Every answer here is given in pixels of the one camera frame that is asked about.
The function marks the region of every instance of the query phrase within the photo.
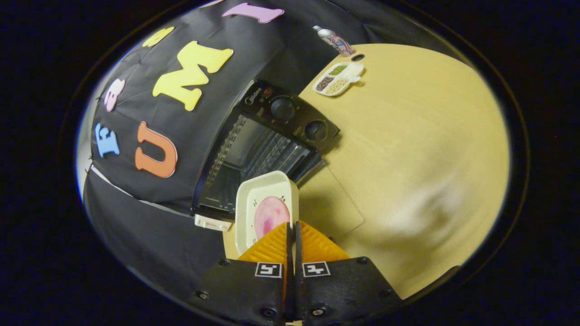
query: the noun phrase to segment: black cloth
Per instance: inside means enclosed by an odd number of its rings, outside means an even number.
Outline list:
[[[97,234],[123,265],[179,299],[191,296],[207,270],[225,258],[222,232],[134,199],[92,171],[84,198]]]
[[[151,31],[175,28],[160,43],[142,47],[143,39],[119,58],[101,98],[96,99],[99,103],[92,125],[94,129],[101,123],[117,135],[120,155],[100,158],[92,130],[95,166],[113,184],[138,199],[190,213],[207,155],[234,99],[247,83],[265,79],[299,94],[336,57],[337,52],[319,39],[314,25],[335,31],[351,44],[406,44],[456,57],[442,38],[374,1],[258,0],[251,5],[283,8],[285,12],[266,24],[240,15],[222,17],[243,2],[224,1],[184,13]],[[186,111],[182,102],[165,94],[154,97],[152,91],[161,75],[182,69],[176,56],[191,41],[214,49],[229,48],[234,54],[218,72],[206,74],[209,82],[197,86],[202,91],[199,102],[193,111]],[[125,87],[114,110],[107,112],[103,98],[117,78],[126,81]],[[136,169],[138,147],[156,160],[164,159],[159,147],[137,141],[141,121],[174,143],[178,159],[172,176],[159,178]]]

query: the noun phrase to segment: spray bottle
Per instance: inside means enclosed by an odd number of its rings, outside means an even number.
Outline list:
[[[318,32],[318,37],[320,37],[324,42],[328,43],[339,53],[348,57],[356,52],[342,37],[338,36],[335,32],[327,30],[318,25],[314,26],[313,29]]]

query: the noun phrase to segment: orange letter u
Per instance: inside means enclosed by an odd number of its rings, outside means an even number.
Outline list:
[[[147,123],[144,121],[139,124],[137,140],[139,143],[148,141],[159,146],[165,152],[165,159],[159,162],[143,154],[141,147],[138,147],[135,151],[135,167],[137,170],[145,170],[160,178],[172,176],[177,165],[177,150],[171,140],[147,128]]]

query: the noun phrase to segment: white plate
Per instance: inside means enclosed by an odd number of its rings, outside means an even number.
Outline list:
[[[343,71],[341,71],[340,74],[338,75],[330,75],[330,72],[332,72],[332,70],[334,70],[339,66],[347,66],[347,67]],[[318,80],[316,80],[314,85],[312,85],[312,90],[324,96],[340,95],[350,86],[351,83],[357,82],[361,79],[359,75],[363,72],[363,69],[364,66],[360,63],[343,62],[334,64],[332,67],[327,69],[327,71],[325,71],[324,74],[320,76]],[[326,77],[333,78],[333,80],[323,90],[317,90],[316,86]],[[340,79],[346,81],[345,85],[332,94],[326,94],[326,91]]]
[[[244,181],[235,199],[235,246],[242,255],[258,241],[254,217],[267,197],[280,198],[290,213],[290,225],[298,221],[298,187],[282,171],[274,171]]]

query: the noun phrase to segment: toaster oven glass window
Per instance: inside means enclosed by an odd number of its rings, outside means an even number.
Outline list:
[[[240,184],[248,179],[282,171],[294,182],[307,171],[306,160],[313,151],[239,115],[220,145],[205,178],[198,203],[201,206],[235,213],[235,197]]]

